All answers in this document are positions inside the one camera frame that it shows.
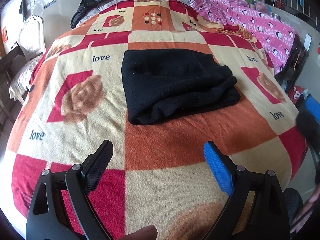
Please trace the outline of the person's right hand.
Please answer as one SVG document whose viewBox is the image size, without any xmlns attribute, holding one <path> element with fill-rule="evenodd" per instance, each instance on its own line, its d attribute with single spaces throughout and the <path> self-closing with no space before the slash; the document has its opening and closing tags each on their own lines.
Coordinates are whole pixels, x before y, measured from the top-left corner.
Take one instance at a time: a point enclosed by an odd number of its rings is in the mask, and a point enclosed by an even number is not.
<svg viewBox="0 0 320 240">
<path fill-rule="evenodd" d="M 291 226 L 291 233 L 298 233 L 301 228 L 305 225 L 305 223 L 310 218 L 313 213 L 316 205 L 319 203 L 319 185 L 316 186 L 313 191 L 311 197 L 305 202 L 304 206 L 299 211 L 298 215 L 293 220 L 293 224 Z"/>
</svg>

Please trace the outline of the person's left hand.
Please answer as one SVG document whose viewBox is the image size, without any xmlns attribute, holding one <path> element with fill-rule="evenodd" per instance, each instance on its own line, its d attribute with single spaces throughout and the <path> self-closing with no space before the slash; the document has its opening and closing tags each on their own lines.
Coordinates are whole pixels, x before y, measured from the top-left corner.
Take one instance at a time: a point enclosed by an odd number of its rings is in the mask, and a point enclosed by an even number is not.
<svg viewBox="0 0 320 240">
<path fill-rule="evenodd" d="M 158 236 L 154 225 L 149 225 L 137 230 L 134 233 L 121 237 L 122 240 L 156 240 Z"/>
</svg>

